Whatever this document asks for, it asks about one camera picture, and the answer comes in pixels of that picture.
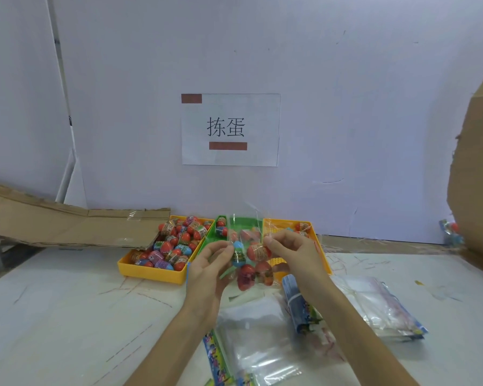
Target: white table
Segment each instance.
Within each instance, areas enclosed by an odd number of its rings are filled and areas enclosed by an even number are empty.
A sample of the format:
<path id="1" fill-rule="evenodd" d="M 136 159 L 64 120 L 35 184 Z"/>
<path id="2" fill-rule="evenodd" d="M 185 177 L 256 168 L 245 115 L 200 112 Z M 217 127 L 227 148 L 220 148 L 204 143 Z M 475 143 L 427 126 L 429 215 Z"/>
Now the white table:
<path id="1" fill-rule="evenodd" d="M 0 386 L 121 385 L 182 305 L 184 286 L 121 276 L 125 250 L 48 249 L 0 278 Z M 483 273 L 454 256 L 330 254 L 385 281 L 430 331 L 393 345 L 420 384 L 483 386 Z M 417 285 L 418 280 L 425 285 Z M 179 382 L 211 377 L 203 344 Z M 347 363 L 283 385 L 358 384 Z"/>

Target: paper sign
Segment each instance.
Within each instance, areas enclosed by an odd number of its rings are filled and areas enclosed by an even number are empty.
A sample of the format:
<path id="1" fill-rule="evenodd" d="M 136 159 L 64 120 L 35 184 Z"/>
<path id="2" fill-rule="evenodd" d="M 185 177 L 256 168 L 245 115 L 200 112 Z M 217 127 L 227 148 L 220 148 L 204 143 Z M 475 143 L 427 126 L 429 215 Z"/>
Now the paper sign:
<path id="1" fill-rule="evenodd" d="M 181 95 L 182 163 L 277 167 L 281 95 Z"/>

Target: left hand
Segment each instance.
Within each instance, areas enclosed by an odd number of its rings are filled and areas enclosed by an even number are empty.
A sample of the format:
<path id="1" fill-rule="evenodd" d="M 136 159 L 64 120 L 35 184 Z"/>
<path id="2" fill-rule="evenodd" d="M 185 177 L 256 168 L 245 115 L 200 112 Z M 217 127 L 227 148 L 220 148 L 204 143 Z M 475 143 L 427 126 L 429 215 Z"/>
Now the left hand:
<path id="1" fill-rule="evenodd" d="M 188 266 L 188 284 L 183 310 L 197 317 L 205 335 L 216 325 L 220 299 L 230 279 L 220 276 L 230 266 L 234 247 L 228 241 L 216 241 L 208 244 Z M 211 263 L 211 256 L 216 255 Z"/>

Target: clear plastic bag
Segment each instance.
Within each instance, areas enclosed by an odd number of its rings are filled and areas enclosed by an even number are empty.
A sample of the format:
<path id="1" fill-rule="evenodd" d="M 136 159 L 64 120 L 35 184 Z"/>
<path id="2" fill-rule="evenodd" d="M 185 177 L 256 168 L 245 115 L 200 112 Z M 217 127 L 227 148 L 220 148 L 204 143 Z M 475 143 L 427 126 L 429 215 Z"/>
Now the clear plastic bag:
<path id="1" fill-rule="evenodd" d="M 240 291 L 246 291 L 255 284 L 278 284 L 268 262 L 270 250 L 263 245 L 263 219 L 258 216 L 257 210 L 251 217 L 227 216 L 225 227 L 220 227 L 220 231 L 234 246 L 231 263 L 236 268 L 235 277 Z"/>
<path id="2" fill-rule="evenodd" d="M 250 374 L 256 385 L 273 385 L 326 365 L 325 355 L 318 354 L 324 343 L 296 333 L 282 294 L 222 309 L 215 335 L 228 373 Z"/>
<path id="3" fill-rule="evenodd" d="M 365 322 L 382 339 L 422 339 L 422 326 L 392 295 L 388 287 L 370 276 L 331 276 Z"/>

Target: cardboard box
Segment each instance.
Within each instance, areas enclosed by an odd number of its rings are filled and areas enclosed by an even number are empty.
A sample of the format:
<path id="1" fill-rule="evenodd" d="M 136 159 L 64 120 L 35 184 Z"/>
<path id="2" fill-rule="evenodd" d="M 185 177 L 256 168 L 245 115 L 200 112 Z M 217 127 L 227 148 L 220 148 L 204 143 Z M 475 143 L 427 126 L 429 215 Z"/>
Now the cardboard box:
<path id="1" fill-rule="evenodd" d="M 169 217 L 169 208 L 88 210 L 0 185 L 0 237 L 33 246 L 145 248 Z"/>
<path id="2" fill-rule="evenodd" d="M 447 201 L 470 251 L 462 255 L 483 269 L 483 83 L 469 103 L 457 139 Z"/>

